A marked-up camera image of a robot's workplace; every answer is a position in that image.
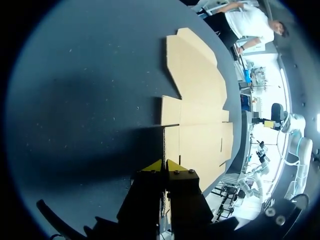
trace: flattened cardboard box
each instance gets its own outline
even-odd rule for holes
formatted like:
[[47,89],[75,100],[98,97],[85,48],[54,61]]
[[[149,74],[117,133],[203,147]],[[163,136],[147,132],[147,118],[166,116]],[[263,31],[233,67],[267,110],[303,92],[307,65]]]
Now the flattened cardboard box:
[[164,157],[195,169],[204,191],[230,159],[233,124],[223,110],[226,84],[212,50],[190,29],[167,37],[167,66],[182,100],[162,97]]

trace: person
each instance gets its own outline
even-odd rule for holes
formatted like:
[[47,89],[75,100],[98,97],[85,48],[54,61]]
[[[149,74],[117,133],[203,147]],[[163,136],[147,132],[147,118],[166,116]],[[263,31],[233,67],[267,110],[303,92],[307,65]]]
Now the person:
[[[237,8],[242,8],[243,11],[229,11]],[[218,34],[228,49],[243,36],[254,37],[237,47],[239,54],[257,44],[272,42],[274,33],[283,37],[289,35],[282,22],[269,20],[259,8],[241,2],[232,2],[219,8],[216,14],[206,17],[204,21]]]

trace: bolt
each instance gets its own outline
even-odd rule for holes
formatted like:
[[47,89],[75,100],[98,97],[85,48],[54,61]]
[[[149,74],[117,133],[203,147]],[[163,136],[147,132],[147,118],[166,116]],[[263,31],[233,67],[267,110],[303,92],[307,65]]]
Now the bolt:
[[269,207],[267,210],[265,210],[265,215],[267,217],[273,217],[276,215],[276,210],[273,207]]
[[285,224],[286,222],[286,218],[282,215],[279,215],[276,219],[275,219],[275,223],[279,226],[282,226],[283,224]]

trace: wire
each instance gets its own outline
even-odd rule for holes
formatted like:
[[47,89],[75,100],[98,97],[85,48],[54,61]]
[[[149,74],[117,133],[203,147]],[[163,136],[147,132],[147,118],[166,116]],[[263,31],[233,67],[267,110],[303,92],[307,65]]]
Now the wire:
[[55,239],[56,237],[63,237],[63,236],[60,235],[60,234],[53,234],[53,235],[49,238],[49,240],[53,240],[53,239]]
[[309,198],[309,196],[308,196],[307,194],[305,194],[305,193],[301,193],[301,194],[298,194],[298,195],[294,196],[293,198],[290,199],[290,202],[292,202],[292,201],[294,201],[294,200],[296,200],[296,199],[298,199],[298,198],[300,198],[300,197],[305,197],[305,200],[306,200],[306,206],[305,206],[305,208],[307,208],[307,207],[309,206],[310,198]]

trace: dark gray table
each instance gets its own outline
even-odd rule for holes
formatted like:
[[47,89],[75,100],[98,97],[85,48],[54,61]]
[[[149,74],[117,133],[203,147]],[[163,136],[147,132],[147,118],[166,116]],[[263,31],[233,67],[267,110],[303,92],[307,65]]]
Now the dark gray table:
[[241,137],[233,61],[178,0],[65,0],[25,43],[6,99],[6,149],[17,191],[49,234],[56,231],[36,201],[83,233],[94,216],[115,221],[131,173],[162,157],[161,96],[178,97],[165,37],[183,27],[216,54],[234,124],[233,159]]

